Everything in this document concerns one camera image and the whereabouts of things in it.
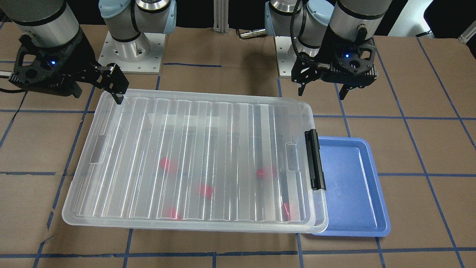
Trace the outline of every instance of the light blue joint cover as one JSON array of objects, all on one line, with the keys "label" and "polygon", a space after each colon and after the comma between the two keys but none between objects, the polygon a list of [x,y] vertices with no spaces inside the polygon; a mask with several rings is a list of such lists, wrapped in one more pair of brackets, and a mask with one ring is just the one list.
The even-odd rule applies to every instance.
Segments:
[{"label": "light blue joint cover", "polygon": [[276,36],[273,27],[273,21],[271,21],[271,10],[269,9],[269,2],[265,3],[265,30],[267,35]]},{"label": "light blue joint cover", "polygon": [[164,34],[173,33],[175,31],[175,23],[177,21],[177,5],[175,0],[170,2],[169,16],[165,23]]},{"label": "light blue joint cover", "polygon": [[307,10],[320,24],[328,26],[334,6],[326,0],[309,0]]},{"label": "light blue joint cover", "polygon": [[110,19],[121,13],[130,4],[130,0],[99,0],[99,11],[103,19]]}]

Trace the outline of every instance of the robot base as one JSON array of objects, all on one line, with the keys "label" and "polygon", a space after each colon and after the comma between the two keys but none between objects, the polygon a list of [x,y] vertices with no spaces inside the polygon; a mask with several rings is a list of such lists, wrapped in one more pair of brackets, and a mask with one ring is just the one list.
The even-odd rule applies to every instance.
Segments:
[{"label": "robot base", "polygon": [[114,62],[119,65],[123,73],[158,74],[162,66],[164,55],[165,34],[148,32],[144,34],[150,40],[150,46],[152,48],[147,58],[138,62],[122,61],[114,53],[113,39],[108,32],[98,62],[103,66]]},{"label": "robot base", "polygon": [[275,36],[274,44],[276,45],[278,75],[281,78],[291,78],[291,70],[296,61],[296,56],[293,57],[288,53],[291,46],[291,38],[289,36]]}]

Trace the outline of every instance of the clear plastic container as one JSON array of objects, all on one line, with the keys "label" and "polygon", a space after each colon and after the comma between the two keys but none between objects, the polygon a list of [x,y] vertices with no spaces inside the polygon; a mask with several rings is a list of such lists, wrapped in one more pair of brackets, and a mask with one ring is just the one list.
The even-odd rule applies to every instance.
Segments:
[{"label": "clear plastic container", "polygon": [[126,228],[323,231],[324,191],[311,190],[309,181],[309,118],[309,105],[287,98],[129,89],[116,105],[103,93],[63,219]]}]

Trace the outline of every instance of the container handle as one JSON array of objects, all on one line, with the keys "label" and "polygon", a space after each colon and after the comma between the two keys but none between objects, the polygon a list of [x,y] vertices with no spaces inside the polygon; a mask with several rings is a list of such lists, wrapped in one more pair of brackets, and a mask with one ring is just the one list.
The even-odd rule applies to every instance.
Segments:
[{"label": "container handle", "polygon": [[307,162],[309,163],[311,188],[315,191],[320,189],[325,190],[326,183],[324,181],[324,172],[322,171],[317,131],[315,129],[305,131],[304,136],[306,138]]}]

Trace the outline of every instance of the black cable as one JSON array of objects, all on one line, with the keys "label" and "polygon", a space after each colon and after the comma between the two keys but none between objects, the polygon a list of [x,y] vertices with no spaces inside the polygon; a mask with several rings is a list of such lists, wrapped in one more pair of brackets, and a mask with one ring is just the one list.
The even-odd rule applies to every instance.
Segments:
[{"label": "black cable", "polygon": [[[289,30],[290,30],[290,36],[291,36],[291,45],[293,47],[293,50],[294,50],[294,54],[296,54],[296,58],[298,60],[300,60],[304,65],[306,66],[309,66],[309,67],[314,67],[316,68],[317,67],[317,63],[313,62],[313,61],[310,61],[308,59],[304,59],[302,57],[302,55],[299,54],[299,51],[298,51],[298,47],[296,46],[296,39],[295,39],[295,36],[294,36],[294,20],[296,18],[296,15],[299,13],[299,3],[301,1],[297,1],[295,6],[294,6],[294,9],[293,9],[293,14],[291,15],[291,25],[289,27]],[[306,7],[303,5],[303,12],[306,12]],[[299,35],[302,36],[302,33],[304,32],[304,24],[305,24],[305,21],[303,23],[301,23],[301,29],[299,29]]]}]

